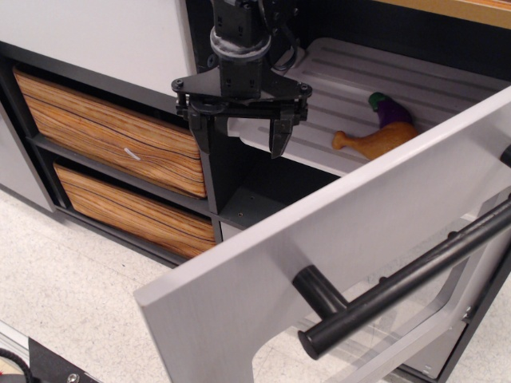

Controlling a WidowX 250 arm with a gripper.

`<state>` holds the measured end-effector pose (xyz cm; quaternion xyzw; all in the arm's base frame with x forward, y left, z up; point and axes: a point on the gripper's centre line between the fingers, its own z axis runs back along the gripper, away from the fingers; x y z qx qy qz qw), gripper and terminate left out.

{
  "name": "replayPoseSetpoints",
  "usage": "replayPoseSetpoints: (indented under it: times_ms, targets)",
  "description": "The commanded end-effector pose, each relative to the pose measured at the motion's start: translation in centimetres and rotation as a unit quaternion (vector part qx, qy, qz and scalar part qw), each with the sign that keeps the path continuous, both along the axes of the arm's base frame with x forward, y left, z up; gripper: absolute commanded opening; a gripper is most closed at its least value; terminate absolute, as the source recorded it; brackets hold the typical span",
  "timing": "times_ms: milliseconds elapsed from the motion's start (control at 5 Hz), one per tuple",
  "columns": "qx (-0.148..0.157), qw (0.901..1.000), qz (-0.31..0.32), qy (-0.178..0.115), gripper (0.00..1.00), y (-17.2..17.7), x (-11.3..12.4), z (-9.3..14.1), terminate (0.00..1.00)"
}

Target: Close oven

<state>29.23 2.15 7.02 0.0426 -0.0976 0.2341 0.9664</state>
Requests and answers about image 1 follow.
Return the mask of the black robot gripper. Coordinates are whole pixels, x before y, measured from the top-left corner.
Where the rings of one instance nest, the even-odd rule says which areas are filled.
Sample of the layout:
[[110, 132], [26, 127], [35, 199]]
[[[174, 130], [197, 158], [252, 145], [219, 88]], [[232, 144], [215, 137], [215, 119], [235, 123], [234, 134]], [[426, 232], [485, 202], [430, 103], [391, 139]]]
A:
[[271, 158], [281, 157], [297, 120], [307, 119], [311, 87], [273, 72], [264, 59], [236, 64], [221, 61], [207, 72], [172, 82], [176, 112], [188, 124], [199, 149], [209, 154], [209, 116], [271, 120]]

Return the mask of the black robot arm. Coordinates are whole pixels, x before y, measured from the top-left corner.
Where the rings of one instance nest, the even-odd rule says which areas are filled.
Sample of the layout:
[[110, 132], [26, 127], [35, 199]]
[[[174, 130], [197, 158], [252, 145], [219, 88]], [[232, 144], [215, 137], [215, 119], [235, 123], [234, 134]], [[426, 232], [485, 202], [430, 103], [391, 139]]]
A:
[[271, 156], [284, 154], [293, 128], [307, 119], [312, 88], [280, 75], [296, 59], [273, 65], [267, 59], [272, 38], [283, 34], [297, 48], [287, 21], [295, 15], [294, 1], [214, 1], [214, 25], [209, 38], [217, 67], [177, 78], [176, 111], [187, 122], [200, 150], [210, 153], [212, 134], [220, 117], [265, 119], [270, 122]]

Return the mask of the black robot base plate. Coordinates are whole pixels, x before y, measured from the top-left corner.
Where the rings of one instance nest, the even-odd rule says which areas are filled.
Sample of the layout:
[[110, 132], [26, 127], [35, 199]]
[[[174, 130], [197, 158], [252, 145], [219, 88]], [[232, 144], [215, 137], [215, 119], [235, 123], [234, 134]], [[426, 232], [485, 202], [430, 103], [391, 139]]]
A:
[[98, 380], [32, 338], [28, 338], [30, 370], [35, 382], [98, 383]]

